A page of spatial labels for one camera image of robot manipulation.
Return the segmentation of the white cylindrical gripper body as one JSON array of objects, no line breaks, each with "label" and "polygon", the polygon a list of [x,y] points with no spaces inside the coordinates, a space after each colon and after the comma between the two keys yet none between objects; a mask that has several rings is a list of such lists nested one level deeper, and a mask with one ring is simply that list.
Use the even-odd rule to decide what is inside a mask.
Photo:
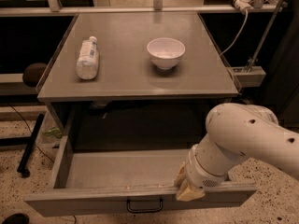
[{"label": "white cylindrical gripper body", "polygon": [[194,145],[184,164],[186,180],[198,189],[217,187],[224,181],[227,171],[224,164],[216,163],[216,158],[223,160],[221,151],[215,146]]}]

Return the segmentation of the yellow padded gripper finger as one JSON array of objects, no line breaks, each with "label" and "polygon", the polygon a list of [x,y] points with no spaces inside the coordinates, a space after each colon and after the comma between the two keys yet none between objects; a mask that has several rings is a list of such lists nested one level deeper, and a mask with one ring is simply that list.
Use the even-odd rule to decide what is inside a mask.
[{"label": "yellow padded gripper finger", "polygon": [[178,169],[177,177],[174,180],[174,185],[176,187],[180,187],[184,180],[185,180],[185,163],[183,162]]},{"label": "yellow padded gripper finger", "polygon": [[205,191],[203,189],[199,189],[190,184],[187,180],[184,180],[176,194],[176,199],[181,202],[190,202],[203,198],[204,196]]}]

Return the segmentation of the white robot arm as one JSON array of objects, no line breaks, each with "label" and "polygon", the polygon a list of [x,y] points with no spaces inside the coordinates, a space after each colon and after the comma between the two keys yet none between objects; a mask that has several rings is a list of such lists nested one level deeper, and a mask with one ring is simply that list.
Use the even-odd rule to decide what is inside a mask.
[{"label": "white robot arm", "polygon": [[225,103],[206,116],[206,135],[178,171],[176,199],[189,202],[219,186],[228,171],[254,158],[299,179],[299,135],[278,125],[268,108]]}]

